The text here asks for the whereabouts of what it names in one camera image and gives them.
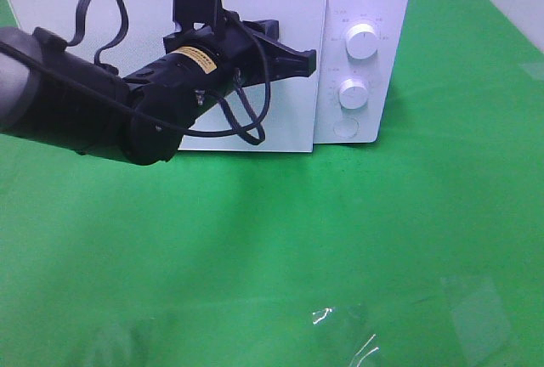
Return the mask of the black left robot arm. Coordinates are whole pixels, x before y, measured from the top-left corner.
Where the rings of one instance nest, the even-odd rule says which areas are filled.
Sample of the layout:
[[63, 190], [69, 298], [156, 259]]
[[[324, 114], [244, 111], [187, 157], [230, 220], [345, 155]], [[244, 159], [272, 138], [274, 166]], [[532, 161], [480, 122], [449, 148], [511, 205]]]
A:
[[[80, 155], [148, 166], [169, 161], [186, 137], [198, 138], [196, 120], [214, 106], [228, 127], [217, 137], [237, 136], [258, 145], [265, 139], [264, 111], [255, 111], [245, 88], [311, 76], [315, 50], [280, 43], [274, 20], [241, 21], [229, 13], [224, 37], [203, 27], [174, 33], [166, 53], [129, 74], [71, 54], [51, 31], [1, 30], [1, 131]], [[227, 103], [241, 96], [248, 123]]]

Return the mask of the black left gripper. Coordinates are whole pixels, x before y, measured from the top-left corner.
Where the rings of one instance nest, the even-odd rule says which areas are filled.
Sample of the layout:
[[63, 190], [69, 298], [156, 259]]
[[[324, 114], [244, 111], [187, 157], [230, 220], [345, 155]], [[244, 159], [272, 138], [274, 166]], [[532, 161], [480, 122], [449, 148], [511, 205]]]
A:
[[297, 51], [279, 38], [278, 20], [242, 20], [235, 11], [221, 40], [209, 27], [169, 38], [167, 54], [123, 78], [137, 122], [190, 129], [217, 105], [229, 129], [261, 129], [270, 82], [310, 77], [317, 66], [315, 49]]

